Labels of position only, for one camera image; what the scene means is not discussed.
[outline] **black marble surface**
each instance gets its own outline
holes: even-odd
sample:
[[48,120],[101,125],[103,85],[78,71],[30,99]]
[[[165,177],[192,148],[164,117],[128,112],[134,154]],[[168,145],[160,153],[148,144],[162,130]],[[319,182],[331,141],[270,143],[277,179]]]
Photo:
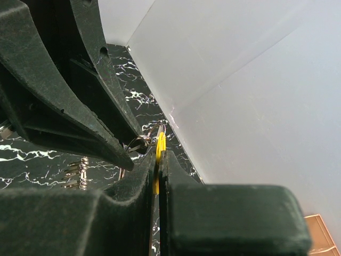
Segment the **black marble surface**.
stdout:
[[[109,54],[126,100],[142,130],[147,134],[156,123],[167,125],[167,148],[174,151],[181,166],[198,182],[198,174],[181,147],[157,101],[150,92],[141,73],[123,46],[109,46]],[[143,155],[131,155],[138,164]],[[0,189],[4,188],[45,188],[62,189],[63,170],[70,162],[80,160],[80,156],[46,150],[25,141],[17,134],[0,141]],[[90,158],[88,189],[106,189],[118,180],[118,168]],[[158,198],[155,200],[152,227],[152,255],[160,254]]]

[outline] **orange object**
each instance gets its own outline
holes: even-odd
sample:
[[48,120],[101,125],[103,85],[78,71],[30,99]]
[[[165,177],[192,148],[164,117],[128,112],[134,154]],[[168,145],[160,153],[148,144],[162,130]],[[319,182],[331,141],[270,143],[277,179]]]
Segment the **orange object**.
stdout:
[[317,254],[316,256],[337,256],[340,255],[332,240],[326,224],[324,224],[321,215],[311,215],[305,217],[311,237],[313,239],[313,246],[308,255]]

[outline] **white wall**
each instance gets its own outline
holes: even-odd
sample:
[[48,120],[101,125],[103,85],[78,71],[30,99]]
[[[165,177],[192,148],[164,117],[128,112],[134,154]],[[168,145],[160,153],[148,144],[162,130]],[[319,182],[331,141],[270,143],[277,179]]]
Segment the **white wall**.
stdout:
[[207,183],[284,185],[341,247],[341,1],[156,0],[131,54]]
[[105,40],[127,45],[155,0],[99,0]]

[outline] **yellow plastic piece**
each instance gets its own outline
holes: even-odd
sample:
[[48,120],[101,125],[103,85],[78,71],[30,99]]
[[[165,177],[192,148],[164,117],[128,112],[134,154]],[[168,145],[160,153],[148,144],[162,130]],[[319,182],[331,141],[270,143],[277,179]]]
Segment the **yellow plastic piece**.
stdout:
[[[166,150],[166,136],[163,132],[160,132],[158,143],[156,145],[156,163],[160,163],[161,152]],[[156,195],[159,194],[159,175],[157,175],[156,180],[154,182],[154,193]]]

